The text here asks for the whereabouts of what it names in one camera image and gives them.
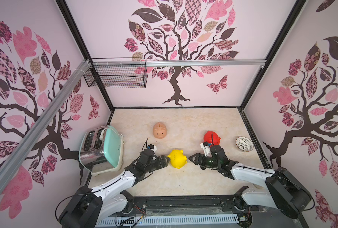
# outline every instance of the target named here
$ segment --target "marble floor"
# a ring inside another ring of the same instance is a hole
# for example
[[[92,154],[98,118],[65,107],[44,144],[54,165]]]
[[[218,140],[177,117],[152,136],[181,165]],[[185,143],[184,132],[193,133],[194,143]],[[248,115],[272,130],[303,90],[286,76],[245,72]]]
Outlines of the marble floor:
[[[167,136],[163,139],[153,136],[153,126],[157,122],[167,126]],[[123,164],[120,171],[92,177],[90,188],[121,173],[139,156],[147,138],[148,144],[157,146],[158,156],[169,155],[173,149],[180,149],[189,157],[203,153],[200,144],[208,130],[215,131],[221,138],[220,145],[228,159],[263,168],[255,149],[243,152],[235,144],[239,136],[250,138],[237,108],[117,109],[111,125],[123,134],[125,140]],[[127,191],[133,196],[217,195],[234,194],[242,186],[250,185],[246,181],[225,178],[217,171],[201,170],[188,160],[181,169],[169,163],[168,167],[154,171],[149,178]]]

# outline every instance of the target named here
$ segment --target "yellow piggy bank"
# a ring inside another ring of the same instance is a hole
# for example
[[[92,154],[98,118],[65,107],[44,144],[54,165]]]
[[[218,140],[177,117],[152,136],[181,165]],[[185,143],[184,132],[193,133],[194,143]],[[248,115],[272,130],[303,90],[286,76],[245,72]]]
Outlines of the yellow piggy bank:
[[[180,169],[187,163],[187,157],[183,155],[182,150],[172,150],[168,155],[170,163],[174,168]]]

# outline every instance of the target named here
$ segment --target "aluminum rail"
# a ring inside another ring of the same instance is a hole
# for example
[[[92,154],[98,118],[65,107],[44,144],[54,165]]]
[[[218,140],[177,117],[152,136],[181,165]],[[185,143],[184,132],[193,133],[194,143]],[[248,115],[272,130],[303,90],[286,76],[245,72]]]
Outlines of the aluminum rail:
[[[163,66],[230,66],[230,65],[264,65],[265,59],[229,59],[229,60],[169,60],[146,61],[147,67]],[[97,61],[93,65],[137,65],[143,61]]]
[[[7,186],[9,181],[13,178],[17,170],[20,168],[24,159],[31,152],[32,147],[40,139],[41,135],[44,133],[44,130],[62,106],[62,103],[69,96],[80,78],[89,68],[90,65],[87,62],[82,61],[80,63],[77,69],[66,81],[63,88],[58,92],[53,101],[49,103],[49,106],[45,109],[33,127],[27,132],[25,137],[21,139],[16,149],[9,155],[7,160],[1,166],[0,194]]]

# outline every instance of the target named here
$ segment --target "wire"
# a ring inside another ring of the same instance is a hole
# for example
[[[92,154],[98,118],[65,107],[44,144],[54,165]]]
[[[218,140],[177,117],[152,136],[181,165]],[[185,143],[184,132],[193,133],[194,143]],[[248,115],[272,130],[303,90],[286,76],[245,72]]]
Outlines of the wire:
[[[268,171],[266,171],[266,170],[258,170],[258,169],[253,169],[253,168],[246,167],[246,166],[233,166],[233,167],[247,168],[247,169],[251,169],[251,170],[255,170],[255,171],[260,171],[260,172],[264,172],[264,173],[269,173],[269,174],[275,175],[275,176],[277,176],[277,177],[280,177],[280,178],[282,178],[282,179],[285,179],[286,181],[289,181],[289,182],[292,183],[293,185],[297,186],[297,187],[300,188],[302,191],[304,191],[304,192],[308,195],[308,197],[309,197],[310,199],[312,199],[312,201],[313,201],[313,206],[312,206],[311,208],[309,208],[309,209],[304,209],[303,211],[309,211],[309,210],[312,210],[312,209],[315,207],[315,205],[316,205],[316,203],[315,203],[315,201],[314,201],[312,195],[309,194],[305,189],[299,187],[298,185],[296,185],[295,183],[291,182],[290,180],[288,180],[288,179],[286,179],[286,178],[284,178],[284,177],[282,177],[282,176],[277,175],[275,172],[274,172],[274,173],[270,173],[270,172],[268,172]]]

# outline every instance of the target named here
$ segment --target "wire basket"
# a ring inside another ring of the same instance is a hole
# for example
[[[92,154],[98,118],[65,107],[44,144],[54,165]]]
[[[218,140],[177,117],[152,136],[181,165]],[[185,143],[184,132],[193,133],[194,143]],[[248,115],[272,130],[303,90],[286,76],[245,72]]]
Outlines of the wire basket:
[[[253,142],[246,138],[246,137],[238,137],[236,139],[236,146],[242,150],[242,151],[246,151],[249,152],[253,149],[254,145]]]
[[[130,64],[107,62],[106,65],[93,64],[93,67],[101,78],[104,87],[146,88],[148,80],[146,61],[144,58],[136,57],[132,57],[132,60],[133,62]],[[98,87],[93,69],[90,68],[86,71],[84,79],[88,87]]]

